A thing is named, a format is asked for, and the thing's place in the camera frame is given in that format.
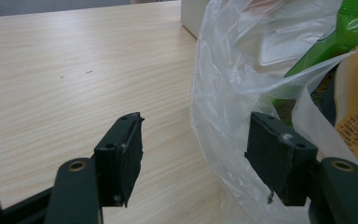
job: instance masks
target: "light wood tabletop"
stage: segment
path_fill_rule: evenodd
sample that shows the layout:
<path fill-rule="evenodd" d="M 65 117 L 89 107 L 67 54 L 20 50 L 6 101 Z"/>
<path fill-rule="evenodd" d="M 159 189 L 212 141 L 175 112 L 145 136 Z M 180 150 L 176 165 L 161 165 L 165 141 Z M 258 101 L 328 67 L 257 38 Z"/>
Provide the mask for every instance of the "light wood tabletop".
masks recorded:
<path fill-rule="evenodd" d="M 0 17 L 0 202 L 53 185 L 120 116 L 141 112 L 128 208 L 104 223 L 220 223 L 220 187 L 191 131 L 196 39 L 180 2 Z"/>

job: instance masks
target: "wooden table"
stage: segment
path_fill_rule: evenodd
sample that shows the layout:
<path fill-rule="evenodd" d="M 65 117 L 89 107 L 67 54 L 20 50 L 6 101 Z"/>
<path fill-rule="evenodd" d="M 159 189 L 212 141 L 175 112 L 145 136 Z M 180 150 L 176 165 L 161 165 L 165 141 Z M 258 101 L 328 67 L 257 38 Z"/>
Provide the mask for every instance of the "wooden table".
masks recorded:
<path fill-rule="evenodd" d="M 52 186 L 140 111 L 142 171 L 105 223 L 219 223 L 220 187 L 189 121 L 196 39 L 180 2 L 0 17 L 0 202 Z"/>

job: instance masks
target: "translucent plastic bag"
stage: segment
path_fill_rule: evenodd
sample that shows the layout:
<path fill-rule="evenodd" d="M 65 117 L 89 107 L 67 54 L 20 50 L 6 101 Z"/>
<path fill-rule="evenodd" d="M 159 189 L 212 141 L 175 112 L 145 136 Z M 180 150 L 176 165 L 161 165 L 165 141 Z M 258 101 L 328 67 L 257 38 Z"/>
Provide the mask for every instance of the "translucent plastic bag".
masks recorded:
<path fill-rule="evenodd" d="M 191 95 L 191 125 L 221 180 L 223 223 L 310 223 L 308 207 L 268 204 L 269 189 L 243 157 L 250 114 L 277 117 L 272 98 L 297 99 L 296 130 L 321 151 L 357 162 L 310 99 L 347 55 L 283 75 L 335 24 L 339 0 L 211 0 L 202 23 Z"/>

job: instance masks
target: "gray floor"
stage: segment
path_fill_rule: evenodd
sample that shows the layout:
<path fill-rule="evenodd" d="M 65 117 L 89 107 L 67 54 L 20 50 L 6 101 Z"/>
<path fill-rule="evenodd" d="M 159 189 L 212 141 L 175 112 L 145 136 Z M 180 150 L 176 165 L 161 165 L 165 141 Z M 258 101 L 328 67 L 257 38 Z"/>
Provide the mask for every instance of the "gray floor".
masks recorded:
<path fill-rule="evenodd" d="M 0 0 L 0 16 L 127 5 L 134 0 Z"/>

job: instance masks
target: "green snack bag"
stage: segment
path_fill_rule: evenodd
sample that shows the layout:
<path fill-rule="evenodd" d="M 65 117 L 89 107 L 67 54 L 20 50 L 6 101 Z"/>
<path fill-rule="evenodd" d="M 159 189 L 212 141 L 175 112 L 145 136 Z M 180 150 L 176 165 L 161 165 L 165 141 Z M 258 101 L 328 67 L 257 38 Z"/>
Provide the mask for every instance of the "green snack bag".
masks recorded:
<path fill-rule="evenodd" d="M 337 25 L 287 72 L 286 77 L 317 63 L 344 54 L 358 45 L 358 0 L 344 0 L 337 14 Z"/>

